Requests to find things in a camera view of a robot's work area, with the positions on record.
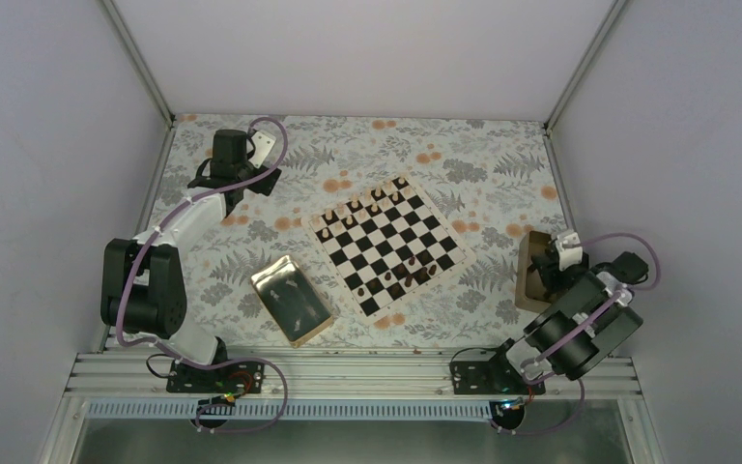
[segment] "floral tablecloth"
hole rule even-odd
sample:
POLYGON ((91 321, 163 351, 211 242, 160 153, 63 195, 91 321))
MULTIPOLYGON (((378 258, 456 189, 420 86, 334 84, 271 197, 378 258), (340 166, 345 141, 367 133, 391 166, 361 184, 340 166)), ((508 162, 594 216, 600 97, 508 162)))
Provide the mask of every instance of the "floral tablecloth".
MULTIPOLYGON (((245 130, 256 116, 179 118, 151 220, 181 200, 218 129, 245 130)), ((564 228, 539 123, 279 116, 289 155, 269 197, 250 191, 183 263, 189 316, 229 344, 288 346, 249 278, 291 254, 328 300, 334 324, 306 343, 328 347, 490 346, 517 336, 533 313, 513 304, 519 241, 564 228), (392 176, 417 178, 477 261, 416 302, 366 325, 329 292, 337 285, 303 219, 392 176)), ((269 161, 279 155, 278 137, 269 161)))

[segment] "black mounting plate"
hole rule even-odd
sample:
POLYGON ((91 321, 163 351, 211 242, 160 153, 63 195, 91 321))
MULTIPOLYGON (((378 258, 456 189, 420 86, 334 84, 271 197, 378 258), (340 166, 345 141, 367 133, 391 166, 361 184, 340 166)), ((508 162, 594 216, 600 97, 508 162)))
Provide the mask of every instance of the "black mounting plate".
POLYGON ((521 375, 515 373, 516 385, 514 388, 497 388, 492 373, 492 365, 488 361, 454 361, 450 364, 454 394, 528 394, 528 388, 533 394, 544 394, 545 384, 533 386, 525 385, 521 375))
POLYGON ((170 372, 175 372, 166 382, 166 391, 170 393, 237 392, 245 387, 245 379, 237 374, 246 372, 254 379, 247 393, 257 394, 263 386, 265 366, 261 362, 244 361, 221 369, 200 370, 172 362, 170 372))

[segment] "gray floor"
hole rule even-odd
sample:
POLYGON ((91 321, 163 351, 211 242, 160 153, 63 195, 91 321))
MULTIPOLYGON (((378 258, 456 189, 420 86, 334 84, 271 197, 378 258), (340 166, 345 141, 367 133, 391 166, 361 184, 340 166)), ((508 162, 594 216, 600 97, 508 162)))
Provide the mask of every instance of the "gray floor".
MULTIPOLYGON (((571 407, 530 405, 522 428, 558 423, 571 407)), ((215 436, 186 420, 88 420, 84 433, 81 464, 632 462, 614 401, 590 401, 569 427, 534 438, 499 436, 480 423, 408 421, 286 420, 256 434, 215 436)))

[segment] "white wall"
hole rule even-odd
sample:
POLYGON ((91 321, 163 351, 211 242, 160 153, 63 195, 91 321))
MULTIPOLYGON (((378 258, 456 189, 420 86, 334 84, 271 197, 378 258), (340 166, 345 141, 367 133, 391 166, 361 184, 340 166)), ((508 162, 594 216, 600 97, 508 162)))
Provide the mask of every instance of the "white wall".
POLYGON ((555 144, 582 233, 663 258, 626 349, 668 460, 742 462, 742 2, 633 1, 555 144))
POLYGON ((97 2, 0 1, 0 463, 38 457, 164 134, 97 2))
POLYGON ((116 0, 176 112, 544 121, 612 0, 116 0))

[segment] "chessboard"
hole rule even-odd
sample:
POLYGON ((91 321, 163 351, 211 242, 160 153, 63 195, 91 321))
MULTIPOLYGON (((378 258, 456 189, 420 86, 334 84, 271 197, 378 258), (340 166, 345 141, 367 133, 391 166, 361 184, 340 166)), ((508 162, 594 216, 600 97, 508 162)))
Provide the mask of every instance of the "chessboard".
POLYGON ((346 299, 373 323, 463 271, 476 256, 413 179, 398 177, 309 220, 306 232, 346 299))

